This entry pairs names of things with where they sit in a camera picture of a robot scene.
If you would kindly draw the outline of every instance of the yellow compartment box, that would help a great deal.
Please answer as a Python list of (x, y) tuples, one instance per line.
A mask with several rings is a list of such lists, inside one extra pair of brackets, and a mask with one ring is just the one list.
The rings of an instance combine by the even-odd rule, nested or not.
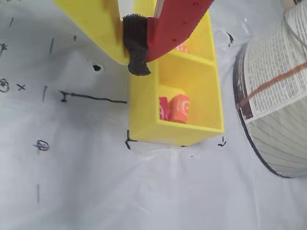
[[(136, 13), (154, 14), (155, 3)], [(151, 75), (130, 76), (130, 137), (139, 141), (189, 146), (224, 132), (224, 119), (209, 14), (185, 42), (189, 53), (172, 50), (148, 63)], [(187, 124), (160, 120), (159, 97), (190, 98)]]

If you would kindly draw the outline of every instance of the white tablecloth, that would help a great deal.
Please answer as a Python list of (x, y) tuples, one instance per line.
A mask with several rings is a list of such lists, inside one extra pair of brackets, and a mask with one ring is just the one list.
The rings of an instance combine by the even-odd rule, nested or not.
[[(122, 15), (131, 2), (121, 1)], [(0, 86), (8, 89), (0, 92), (0, 229), (306, 229), (307, 178), (282, 179), (262, 165), (232, 88), (240, 46), (282, 11), (278, 0), (211, 6), (225, 134), (188, 148), (130, 142), (128, 150), (128, 104), (61, 102), (60, 93), (128, 100), (126, 69), (51, 0), (0, 0), (0, 80), (8, 82)]]

